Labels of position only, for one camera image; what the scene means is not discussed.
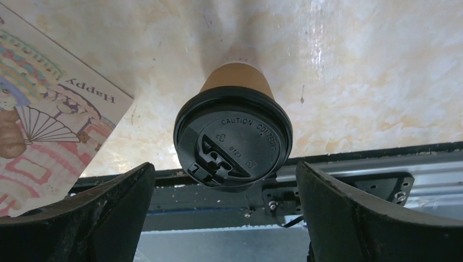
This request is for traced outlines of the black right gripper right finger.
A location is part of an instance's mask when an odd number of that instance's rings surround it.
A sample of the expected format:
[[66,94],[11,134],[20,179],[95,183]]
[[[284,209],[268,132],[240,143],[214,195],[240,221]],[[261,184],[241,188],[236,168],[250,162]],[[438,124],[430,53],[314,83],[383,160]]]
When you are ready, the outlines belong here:
[[462,261],[462,221],[407,209],[306,162],[296,182],[309,261]]

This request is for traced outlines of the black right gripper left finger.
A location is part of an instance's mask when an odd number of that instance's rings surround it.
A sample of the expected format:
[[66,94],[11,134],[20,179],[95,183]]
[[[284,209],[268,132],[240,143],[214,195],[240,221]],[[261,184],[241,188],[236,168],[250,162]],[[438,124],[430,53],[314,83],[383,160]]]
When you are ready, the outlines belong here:
[[1,261],[132,261],[155,187],[144,163],[56,203],[1,218]]

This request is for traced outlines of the paper takeout bag orange handles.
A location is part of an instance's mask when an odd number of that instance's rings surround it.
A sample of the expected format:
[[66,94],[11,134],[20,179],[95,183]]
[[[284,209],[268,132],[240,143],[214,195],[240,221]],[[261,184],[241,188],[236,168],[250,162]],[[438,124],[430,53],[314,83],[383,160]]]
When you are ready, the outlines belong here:
[[62,200],[132,103],[1,5],[1,216]]

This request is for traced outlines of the brown paper coffee cup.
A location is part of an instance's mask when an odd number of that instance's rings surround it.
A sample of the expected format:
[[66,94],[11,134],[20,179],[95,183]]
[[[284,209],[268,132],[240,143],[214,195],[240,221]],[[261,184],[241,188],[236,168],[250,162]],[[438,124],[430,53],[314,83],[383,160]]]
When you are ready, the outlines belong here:
[[252,89],[274,99],[265,75],[256,67],[247,63],[230,62],[214,69],[207,77],[199,92],[202,93],[224,86]]

